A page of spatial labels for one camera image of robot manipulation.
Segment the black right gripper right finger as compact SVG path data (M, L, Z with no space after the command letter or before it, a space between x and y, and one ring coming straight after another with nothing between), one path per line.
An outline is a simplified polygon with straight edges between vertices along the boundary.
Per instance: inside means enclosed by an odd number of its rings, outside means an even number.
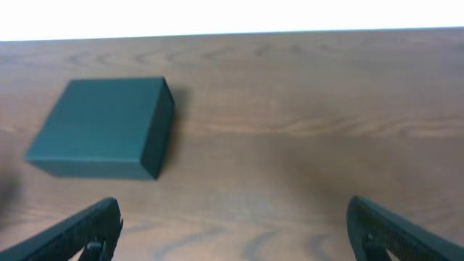
M462 260L463 248L365 197L354 196L347 208L347 232L357 261Z

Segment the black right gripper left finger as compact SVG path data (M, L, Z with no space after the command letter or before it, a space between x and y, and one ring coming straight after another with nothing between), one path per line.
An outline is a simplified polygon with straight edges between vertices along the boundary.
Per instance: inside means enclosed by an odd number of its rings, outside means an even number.
M2 260L111 260L123 228L115 198L105 198L41 233L1 251Z

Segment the black gift box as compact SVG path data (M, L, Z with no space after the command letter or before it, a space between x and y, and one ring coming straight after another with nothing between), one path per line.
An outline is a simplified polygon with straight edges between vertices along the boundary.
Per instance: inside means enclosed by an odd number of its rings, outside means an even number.
M174 111L163 77L71 80L25 161L56 177L157 179Z

